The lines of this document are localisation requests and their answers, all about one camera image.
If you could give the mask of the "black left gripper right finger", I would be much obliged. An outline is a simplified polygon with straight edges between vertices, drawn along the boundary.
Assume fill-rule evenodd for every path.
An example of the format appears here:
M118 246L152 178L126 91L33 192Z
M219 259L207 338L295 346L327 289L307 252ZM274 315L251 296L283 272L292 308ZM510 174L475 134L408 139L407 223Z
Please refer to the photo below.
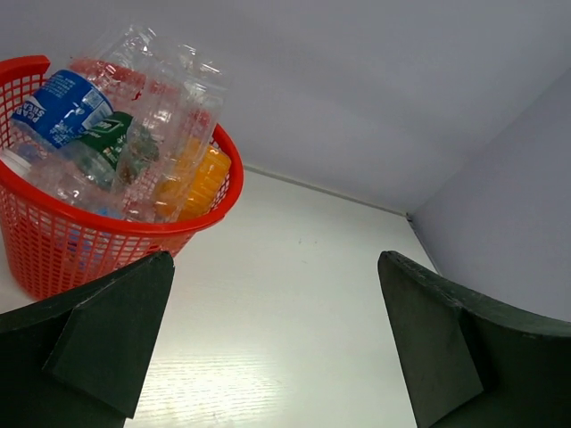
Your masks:
M570 324L449 281L397 251L377 271L418 427L568 427Z

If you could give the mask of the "clear unlabelled bottle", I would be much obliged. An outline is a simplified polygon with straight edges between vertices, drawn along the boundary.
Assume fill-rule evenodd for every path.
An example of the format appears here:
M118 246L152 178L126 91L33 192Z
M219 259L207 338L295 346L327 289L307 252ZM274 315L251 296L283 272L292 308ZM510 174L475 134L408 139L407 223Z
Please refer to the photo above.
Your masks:
M176 220L221 113L226 72L192 46L136 24L102 36L70 68L132 118L112 182L122 217Z

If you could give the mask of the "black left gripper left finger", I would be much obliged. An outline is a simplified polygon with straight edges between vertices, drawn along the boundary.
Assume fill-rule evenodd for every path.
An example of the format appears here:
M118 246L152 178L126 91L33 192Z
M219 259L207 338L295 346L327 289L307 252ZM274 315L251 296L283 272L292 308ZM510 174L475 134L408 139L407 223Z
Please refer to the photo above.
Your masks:
M1 316L3 427L134 417L174 277L167 251Z

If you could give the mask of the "orange juice bottle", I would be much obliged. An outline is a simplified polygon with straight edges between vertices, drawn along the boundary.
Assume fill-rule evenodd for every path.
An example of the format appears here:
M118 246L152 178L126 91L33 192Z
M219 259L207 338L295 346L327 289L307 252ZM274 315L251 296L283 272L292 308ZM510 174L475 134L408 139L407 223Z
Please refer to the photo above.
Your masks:
M230 166L220 148L190 137L175 166L155 187L156 220L184 221L208 212Z

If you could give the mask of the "green label clear bottle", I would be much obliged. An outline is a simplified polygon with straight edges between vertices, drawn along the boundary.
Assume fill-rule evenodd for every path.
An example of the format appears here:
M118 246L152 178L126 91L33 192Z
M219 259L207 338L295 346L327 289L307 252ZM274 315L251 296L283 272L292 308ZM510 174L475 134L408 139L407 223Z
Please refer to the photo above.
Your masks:
M116 111L32 166L26 178L70 206L121 210L122 191L159 158L150 132L130 114Z

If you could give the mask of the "blue cap water bottle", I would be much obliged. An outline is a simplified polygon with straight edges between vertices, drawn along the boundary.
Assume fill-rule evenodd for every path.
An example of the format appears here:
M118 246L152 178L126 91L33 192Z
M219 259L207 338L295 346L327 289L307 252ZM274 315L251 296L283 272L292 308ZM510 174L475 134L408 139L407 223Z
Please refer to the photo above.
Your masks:
M92 212L98 216L116 219L116 220L123 220L124 215L122 210L117 208L116 206L111 205L104 205L100 207L96 207L92 209Z

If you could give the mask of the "blue label white-cap bottle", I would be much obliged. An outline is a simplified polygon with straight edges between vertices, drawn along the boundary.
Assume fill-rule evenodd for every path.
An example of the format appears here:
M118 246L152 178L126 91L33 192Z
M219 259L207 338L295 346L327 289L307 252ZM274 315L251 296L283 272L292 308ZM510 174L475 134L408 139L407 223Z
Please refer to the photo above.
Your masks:
M113 113L108 98L71 70L59 70L15 108L1 162L18 176Z

